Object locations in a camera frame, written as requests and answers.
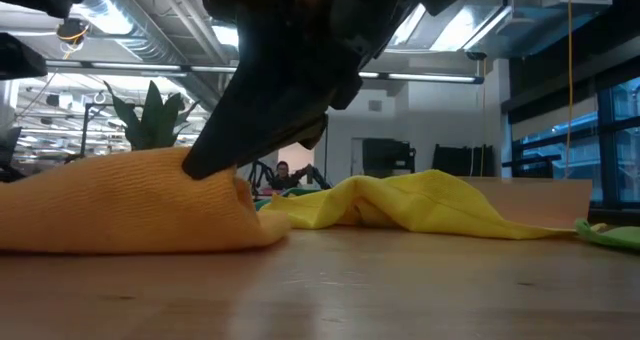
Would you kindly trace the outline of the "person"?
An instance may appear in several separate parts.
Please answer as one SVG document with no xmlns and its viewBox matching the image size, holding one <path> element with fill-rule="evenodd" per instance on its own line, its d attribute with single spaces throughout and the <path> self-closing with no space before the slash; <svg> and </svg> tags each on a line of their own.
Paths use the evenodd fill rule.
<svg viewBox="0 0 640 340">
<path fill-rule="evenodd" d="M 289 172 L 289 165 L 286 161 L 280 161 L 276 165 L 274 178 L 270 182 L 273 190 L 288 190 L 296 188 L 300 184 L 300 179 L 313 169 L 311 164 L 307 164 L 304 168 Z"/>
</svg>

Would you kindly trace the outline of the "overhead beam with light strips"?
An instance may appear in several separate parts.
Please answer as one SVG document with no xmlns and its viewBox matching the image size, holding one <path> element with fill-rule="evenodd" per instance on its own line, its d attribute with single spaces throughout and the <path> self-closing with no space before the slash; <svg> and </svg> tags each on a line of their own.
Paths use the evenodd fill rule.
<svg viewBox="0 0 640 340">
<path fill-rule="evenodd" d="M 186 74 L 186 73 L 212 73 L 212 74 L 233 74 L 237 67 L 227 65 L 171 65 L 171 64 L 148 64 L 148 63 L 119 63 L 119 62 L 92 62 L 73 60 L 51 60 L 47 59 L 45 64 L 50 69 L 64 70 L 114 70 L 133 71 L 153 74 Z M 454 84 L 474 84 L 484 83 L 485 78 L 473 75 L 454 75 L 440 73 L 392 73 L 392 72 L 371 72 L 361 71 L 359 76 L 364 79 L 380 81 L 412 81 L 429 83 L 454 83 Z"/>
</svg>

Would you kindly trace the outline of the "black cabinet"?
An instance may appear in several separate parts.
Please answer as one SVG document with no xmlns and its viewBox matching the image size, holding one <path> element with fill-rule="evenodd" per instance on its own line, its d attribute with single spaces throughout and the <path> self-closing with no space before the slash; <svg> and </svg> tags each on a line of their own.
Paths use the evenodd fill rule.
<svg viewBox="0 0 640 340">
<path fill-rule="evenodd" d="M 396 170 L 415 172 L 416 150 L 409 142 L 366 138 L 362 142 L 363 171 L 374 177 L 392 176 Z"/>
</svg>

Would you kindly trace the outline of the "yellow microfiber towel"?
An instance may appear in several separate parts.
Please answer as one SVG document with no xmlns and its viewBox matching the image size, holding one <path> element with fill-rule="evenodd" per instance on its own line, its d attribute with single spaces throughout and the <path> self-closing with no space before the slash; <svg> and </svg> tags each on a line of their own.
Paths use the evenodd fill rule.
<svg viewBox="0 0 640 340">
<path fill-rule="evenodd" d="M 276 196 L 261 215 L 282 215 L 296 229 L 334 225 L 398 228 L 415 233 L 533 240 L 567 237 L 573 229 L 506 220 L 462 177 L 439 170 L 374 178 L 353 176 L 329 190 L 297 197 Z"/>
</svg>

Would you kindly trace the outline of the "black cases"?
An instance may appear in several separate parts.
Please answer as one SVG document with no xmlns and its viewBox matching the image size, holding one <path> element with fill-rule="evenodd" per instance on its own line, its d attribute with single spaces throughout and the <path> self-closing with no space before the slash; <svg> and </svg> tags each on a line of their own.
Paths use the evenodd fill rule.
<svg viewBox="0 0 640 340">
<path fill-rule="evenodd" d="M 437 144 L 432 168 L 454 176 L 494 177 L 495 163 L 492 146 L 458 148 Z"/>
</svg>

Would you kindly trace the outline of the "green artificial plant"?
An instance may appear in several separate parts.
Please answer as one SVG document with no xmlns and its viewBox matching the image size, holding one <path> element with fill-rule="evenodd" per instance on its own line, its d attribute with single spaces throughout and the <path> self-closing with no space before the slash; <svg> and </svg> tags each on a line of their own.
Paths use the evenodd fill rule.
<svg viewBox="0 0 640 340">
<path fill-rule="evenodd" d="M 199 106 L 194 102 L 186 107 L 181 93 L 164 99 L 154 81 L 149 82 L 142 113 L 138 116 L 135 104 L 118 97 L 111 85 L 104 82 L 112 98 L 117 117 L 124 123 L 125 138 L 133 150 L 173 147 L 180 133 L 189 126 L 189 115 Z"/>
</svg>

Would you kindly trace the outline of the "orange microfiber towel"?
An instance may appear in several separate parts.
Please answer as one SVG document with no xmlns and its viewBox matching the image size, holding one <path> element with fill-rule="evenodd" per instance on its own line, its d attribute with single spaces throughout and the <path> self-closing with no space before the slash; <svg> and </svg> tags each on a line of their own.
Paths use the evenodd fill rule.
<svg viewBox="0 0 640 340">
<path fill-rule="evenodd" d="M 182 170 L 185 147 L 77 160 L 0 183 L 0 250 L 60 254 L 197 253 L 269 246 L 291 230 L 259 213 L 229 168 Z"/>
</svg>

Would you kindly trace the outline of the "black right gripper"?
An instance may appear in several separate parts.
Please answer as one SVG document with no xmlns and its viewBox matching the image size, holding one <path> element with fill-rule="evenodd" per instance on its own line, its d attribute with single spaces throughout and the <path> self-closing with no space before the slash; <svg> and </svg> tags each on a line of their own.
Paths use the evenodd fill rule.
<svg viewBox="0 0 640 340">
<path fill-rule="evenodd" d="M 438 15 L 458 0 L 203 0 L 235 26 L 239 67 L 182 163 L 202 180 L 297 143 L 307 150 L 349 106 L 360 71 L 418 7 Z"/>
</svg>

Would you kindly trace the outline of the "green microfiber towel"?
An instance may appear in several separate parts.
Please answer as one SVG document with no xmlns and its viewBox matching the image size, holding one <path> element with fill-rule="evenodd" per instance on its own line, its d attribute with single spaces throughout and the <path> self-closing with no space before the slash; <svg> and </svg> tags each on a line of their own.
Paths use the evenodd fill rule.
<svg viewBox="0 0 640 340">
<path fill-rule="evenodd" d="M 585 241 L 609 248 L 640 252 L 639 226 L 590 225 L 586 219 L 575 222 L 577 234 Z"/>
</svg>

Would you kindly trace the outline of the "orange plastic basket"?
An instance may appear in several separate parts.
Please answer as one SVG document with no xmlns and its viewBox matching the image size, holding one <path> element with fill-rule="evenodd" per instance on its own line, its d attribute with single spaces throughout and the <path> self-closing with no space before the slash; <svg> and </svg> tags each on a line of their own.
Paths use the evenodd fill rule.
<svg viewBox="0 0 640 340">
<path fill-rule="evenodd" d="M 573 229 L 588 217 L 591 180 L 462 177 L 506 219 L 525 225 Z"/>
</svg>

